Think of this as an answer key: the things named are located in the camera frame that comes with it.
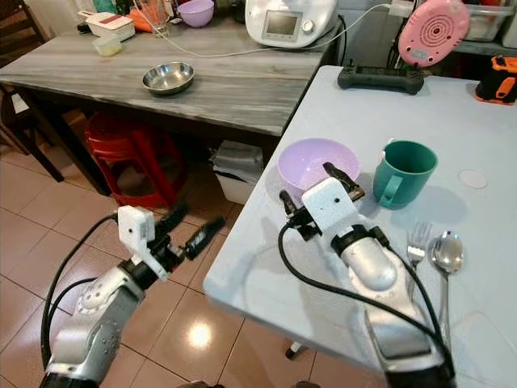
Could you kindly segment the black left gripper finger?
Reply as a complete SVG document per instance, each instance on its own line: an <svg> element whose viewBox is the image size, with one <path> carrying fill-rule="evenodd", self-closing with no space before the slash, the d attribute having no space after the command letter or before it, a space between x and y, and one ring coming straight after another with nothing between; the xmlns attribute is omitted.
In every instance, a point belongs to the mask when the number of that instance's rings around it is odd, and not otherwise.
<svg viewBox="0 0 517 388"><path fill-rule="evenodd" d="M226 220L223 217L204 223L184 244L184 258L188 261L199 258L204 249L209 247L218 233L225 228L225 223Z"/></svg>
<svg viewBox="0 0 517 388"><path fill-rule="evenodd" d="M178 203L165 217L160 218L160 235L169 234L186 217L189 207L185 202Z"/></svg>

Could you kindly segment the white storage box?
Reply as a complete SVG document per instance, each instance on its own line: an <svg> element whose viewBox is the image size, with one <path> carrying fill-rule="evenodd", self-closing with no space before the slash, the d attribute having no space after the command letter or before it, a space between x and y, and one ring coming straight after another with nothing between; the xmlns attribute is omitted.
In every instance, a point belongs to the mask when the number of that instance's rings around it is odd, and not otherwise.
<svg viewBox="0 0 517 388"><path fill-rule="evenodd" d="M210 162L225 199L240 205L247 203L265 167L262 148L222 141Z"/></svg>

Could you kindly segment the green plastic mug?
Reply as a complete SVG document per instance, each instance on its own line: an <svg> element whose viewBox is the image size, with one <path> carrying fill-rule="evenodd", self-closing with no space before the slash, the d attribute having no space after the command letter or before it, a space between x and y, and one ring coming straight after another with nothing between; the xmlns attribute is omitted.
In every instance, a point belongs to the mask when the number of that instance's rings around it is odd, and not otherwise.
<svg viewBox="0 0 517 388"><path fill-rule="evenodd" d="M437 155L417 141L391 141L374 171L373 196L387 209L402 209L417 199L437 167Z"/></svg>

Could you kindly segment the black handheld controller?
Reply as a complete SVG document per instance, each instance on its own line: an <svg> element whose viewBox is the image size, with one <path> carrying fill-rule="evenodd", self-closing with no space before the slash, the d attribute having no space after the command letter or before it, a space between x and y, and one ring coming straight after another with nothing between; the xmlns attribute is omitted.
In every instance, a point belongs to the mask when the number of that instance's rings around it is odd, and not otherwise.
<svg viewBox="0 0 517 388"><path fill-rule="evenodd" d="M354 87L380 88L416 95L423 89L424 74L403 68L348 65L340 71L337 84L343 90Z"/></svg>

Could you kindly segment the silver metal fork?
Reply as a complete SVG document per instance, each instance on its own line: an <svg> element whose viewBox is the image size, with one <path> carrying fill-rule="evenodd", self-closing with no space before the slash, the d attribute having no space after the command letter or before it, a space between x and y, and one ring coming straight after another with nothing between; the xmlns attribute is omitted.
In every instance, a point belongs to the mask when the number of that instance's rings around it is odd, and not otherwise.
<svg viewBox="0 0 517 388"><path fill-rule="evenodd" d="M416 221L407 233L406 255L410 266L414 269L428 258L431 231L432 224L430 222Z"/></svg>

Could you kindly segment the grey wood top table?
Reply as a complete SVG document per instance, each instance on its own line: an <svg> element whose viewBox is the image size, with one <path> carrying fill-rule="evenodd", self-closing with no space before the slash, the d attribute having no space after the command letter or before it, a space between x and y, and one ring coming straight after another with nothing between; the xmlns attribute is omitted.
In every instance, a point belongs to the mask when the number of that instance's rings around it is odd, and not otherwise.
<svg viewBox="0 0 517 388"><path fill-rule="evenodd" d="M328 48L263 51L240 23L218 19L204 28L140 34L121 52L97 55L88 36L58 36L0 70L73 160L89 184L108 195L91 154L63 118L67 107L111 113L171 132L251 144L271 156ZM191 87L167 97L148 92L151 68L183 62L195 68Z"/></svg>

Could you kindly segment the white round disc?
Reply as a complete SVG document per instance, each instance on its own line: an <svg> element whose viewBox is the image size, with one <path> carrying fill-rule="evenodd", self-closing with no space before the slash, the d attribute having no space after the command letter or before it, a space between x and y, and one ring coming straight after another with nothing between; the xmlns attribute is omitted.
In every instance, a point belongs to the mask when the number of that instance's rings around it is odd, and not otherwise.
<svg viewBox="0 0 517 388"><path fill-rule="evenodd" d="M483 189L488 185L486 176L480 171L470 169L458 171L457 178L464 186L472 189Z"/></svg>

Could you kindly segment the silver metal spoon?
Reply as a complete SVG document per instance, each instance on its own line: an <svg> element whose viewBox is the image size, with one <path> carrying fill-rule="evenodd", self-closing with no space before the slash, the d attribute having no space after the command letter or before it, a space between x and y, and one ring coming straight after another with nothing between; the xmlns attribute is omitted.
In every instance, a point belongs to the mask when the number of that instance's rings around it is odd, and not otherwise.
<svg viewBox="0 0 517 388"><path fill-rule="evenodd" d="M430 261L442 277L440 290L439 321L444 343L452 347L450 318L450 276L461 270L464 261L463 245L458 234L445 230L435 238L430 248Z"/></svg>

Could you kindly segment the stainless steel bowl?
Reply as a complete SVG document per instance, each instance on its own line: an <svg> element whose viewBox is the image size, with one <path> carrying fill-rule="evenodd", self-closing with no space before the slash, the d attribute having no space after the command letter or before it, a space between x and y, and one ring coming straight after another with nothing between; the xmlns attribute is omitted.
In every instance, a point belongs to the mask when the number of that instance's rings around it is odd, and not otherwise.
<svg viewBox="0 0 517 388"><path fill-rule="evenodd" d="M191 87L195 81L195 68L183 62L170 62L155 66L141 78L141 84L153 95L169 96Z"/></svg>

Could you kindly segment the white kitchen machine with screen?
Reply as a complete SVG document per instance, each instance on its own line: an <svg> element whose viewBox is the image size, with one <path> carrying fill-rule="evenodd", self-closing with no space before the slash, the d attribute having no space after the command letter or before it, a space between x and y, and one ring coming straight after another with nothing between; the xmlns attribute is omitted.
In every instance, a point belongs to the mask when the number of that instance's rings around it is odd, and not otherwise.
<svg viewBox="0 0 517 388"><path fill-rule="evenodd" d="M266 47L309 47L332 29L338 0L245 0L245 27Z"/></svg>

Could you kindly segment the pink round appliance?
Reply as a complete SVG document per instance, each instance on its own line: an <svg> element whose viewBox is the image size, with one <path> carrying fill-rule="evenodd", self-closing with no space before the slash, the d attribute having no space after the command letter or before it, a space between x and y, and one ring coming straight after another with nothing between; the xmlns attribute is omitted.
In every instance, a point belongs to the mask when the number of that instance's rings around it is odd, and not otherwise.
<svg viewBox="0 0 517 388"><path fill-rule="evenodd" d="M453 52L469 30L469 10L462 0L423 0L411 12L397 42L400 59L428 68Z"/></svg>

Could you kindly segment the small pale yellow container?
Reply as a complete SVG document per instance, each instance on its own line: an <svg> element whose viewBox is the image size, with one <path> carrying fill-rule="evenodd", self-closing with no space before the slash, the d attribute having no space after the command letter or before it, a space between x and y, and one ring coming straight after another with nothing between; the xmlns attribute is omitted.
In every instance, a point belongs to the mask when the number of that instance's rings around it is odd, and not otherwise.
<svg viewBox="0 0 517 388"><path fill-rule="evenodd" d="M100 36L92 42L97 55L111 57L122 51L123 45L118 36Z"/></svg>

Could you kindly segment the clear glass cup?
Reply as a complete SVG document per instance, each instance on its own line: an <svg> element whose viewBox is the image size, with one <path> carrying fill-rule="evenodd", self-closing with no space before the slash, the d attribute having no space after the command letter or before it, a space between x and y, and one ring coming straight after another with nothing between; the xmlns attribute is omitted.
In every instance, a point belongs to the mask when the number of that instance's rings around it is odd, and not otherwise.
<svg viewBox="0 0 517 388"><path fill-rule="evenodd" d="M170 0L134 0L134 3L155 36L170 36L170 21L174 15Z"/></svg>

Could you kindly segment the small purple bowl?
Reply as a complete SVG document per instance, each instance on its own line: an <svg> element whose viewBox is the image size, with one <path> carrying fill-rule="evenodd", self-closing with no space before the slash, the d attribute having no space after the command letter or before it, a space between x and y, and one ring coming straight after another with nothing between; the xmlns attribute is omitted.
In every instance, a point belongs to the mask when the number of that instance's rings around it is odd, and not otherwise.
<svg viewBox="0 0 517 388"><path fill-rule="evenodd" d="M203 28L213 19L216 11L214 0L183 0L177 11L183 22L192 28Z"/></svg>

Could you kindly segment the dark wooden chair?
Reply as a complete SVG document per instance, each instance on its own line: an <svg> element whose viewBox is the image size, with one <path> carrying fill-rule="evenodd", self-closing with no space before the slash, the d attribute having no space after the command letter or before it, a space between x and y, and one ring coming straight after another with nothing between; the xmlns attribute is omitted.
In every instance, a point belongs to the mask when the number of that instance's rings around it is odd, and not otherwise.
<svg viewBox="0 0 517 388"><path fill-rule="evenodd" d="M0 66L40 47L47 41L25 0L0 0ZM36 114L11 86L1 85L1 129L16 150L31 155L56 181L65 180L61 171L40 148L43 141L54 145L42 129Z"/></svg>

